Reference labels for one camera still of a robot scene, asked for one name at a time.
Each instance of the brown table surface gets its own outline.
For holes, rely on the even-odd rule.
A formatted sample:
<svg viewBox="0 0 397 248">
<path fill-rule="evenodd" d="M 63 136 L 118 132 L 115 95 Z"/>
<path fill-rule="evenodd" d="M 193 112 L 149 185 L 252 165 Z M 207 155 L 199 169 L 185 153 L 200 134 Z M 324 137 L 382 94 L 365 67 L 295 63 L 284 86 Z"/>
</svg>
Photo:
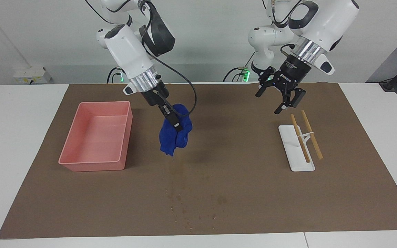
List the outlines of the brown table surface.
<svg viewBox="0 0 397 248">
<path fill-rule="evenodd" d="M 0 238 L 251 234 L 397 229 L 397 186 L 337 84 L 302 84 L 297 110 L 257 85 L 196 85 L 194 129 L 175 157 L 159 151 L 163 117 L 123 85 L 70 85 Z M 191 107 L 188 85 L 168 85 Z M 80 102 L 130 101 L 126 169 L 74 173 L 58 158 Z M 278 126 L 305 110 L 325 157 L 295 173 Z M 310 146 L 315 158 L 315 151 Z"/>
</svg>

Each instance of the wooden dowel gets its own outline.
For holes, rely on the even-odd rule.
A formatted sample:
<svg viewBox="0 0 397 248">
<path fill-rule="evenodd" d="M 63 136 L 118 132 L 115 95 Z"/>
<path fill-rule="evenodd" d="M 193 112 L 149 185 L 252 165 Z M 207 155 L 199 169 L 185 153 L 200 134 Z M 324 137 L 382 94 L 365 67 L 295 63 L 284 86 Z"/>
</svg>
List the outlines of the wooden dowel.
<svg viewBox="0 0 397 248">
<path fill-rule="evenodd" d="M 296 124 L 295 116 L 293 114 L 291 114 L 290 118 L 292 119 L 293 128 L 295 129 L 296 136 L 298 136 L 299 145 L 301 146 L 301 149 L 303 150 L 304 158 L 306 159 L 307 163 L 310 163 L 309 154 L 307 154 L 306 146 L 304 145 L 303 138 L 301 137 L 301 132 L 299 131 L 298 125 Z"/>
<path fill-rule="evenodd" d="M 309 119 L 307 119 L 306 112 L 304 112 L 304 110 L 301 110 L 301 113 L 303 114 L 303 118 L 304 118 L 304 122 L 306 123 L 307 130 L 309 130 L 309 132 L 313 132 L 312 127 L 310 126 L 309 123 Z M 318 156 L 318 159 L 323 159 L 324 157 L 323 154 L 321 153 L 318 142 L 316 141 L 315 134 L 311 133 L 310 137 L 312 139 L 312 144 L 315 147 L 315 151 Z"/>
</svg>

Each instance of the white table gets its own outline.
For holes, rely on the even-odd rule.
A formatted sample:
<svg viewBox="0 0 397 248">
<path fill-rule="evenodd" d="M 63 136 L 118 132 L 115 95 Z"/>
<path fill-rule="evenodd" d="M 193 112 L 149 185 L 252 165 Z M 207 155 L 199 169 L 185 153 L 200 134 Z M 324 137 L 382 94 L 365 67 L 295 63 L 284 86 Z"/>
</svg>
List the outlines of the white table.
<svg viewBox="0 0 397 248">
<path fill-rule="evenodd" d="M 397 183 L 397 96 L 376 84 L 341 84 Z M 0 228 L 67 85 L 0 86 Z M 0 247 L 397 247 L 397 231 L 0 240 Z"/>
</svg>

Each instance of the pink plastic container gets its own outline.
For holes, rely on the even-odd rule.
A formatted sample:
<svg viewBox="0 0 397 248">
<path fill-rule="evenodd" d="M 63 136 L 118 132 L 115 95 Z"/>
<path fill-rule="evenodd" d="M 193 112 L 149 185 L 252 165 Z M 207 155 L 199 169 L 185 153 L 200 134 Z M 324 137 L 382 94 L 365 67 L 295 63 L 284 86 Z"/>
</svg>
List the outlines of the pink plastic container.
<svg viewBox="0 0 397 248">
<path fill-rule="evenodd" d="M 132 120 L 130 102 L 80 103 L 59 163 L 71 171 L 124 169 Z"/>
</svg>

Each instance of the blue cloth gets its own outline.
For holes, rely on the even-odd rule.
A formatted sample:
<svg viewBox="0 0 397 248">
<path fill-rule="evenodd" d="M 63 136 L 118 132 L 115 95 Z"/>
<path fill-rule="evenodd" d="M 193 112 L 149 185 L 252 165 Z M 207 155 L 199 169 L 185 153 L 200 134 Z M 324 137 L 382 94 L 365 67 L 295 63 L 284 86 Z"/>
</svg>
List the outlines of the blue cloth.
<svg viewBox="0 0 397 248">
<path fill-rule="evenodd" d="M 181 105 L 175 104 L 173 108 L 182 115 L 188 114 L 188 109 Z M 192 122 L 189 116 L 179 117 L 180 125 L 183 130 L 177 132 L 170 122 L 165 119 L 162 129 L 159 133 L 160 150 L 166 155 L 174 156 L 175 148 L 185 148 L 188 144 L 188 133 L 192 130 Z"/>
</svg>

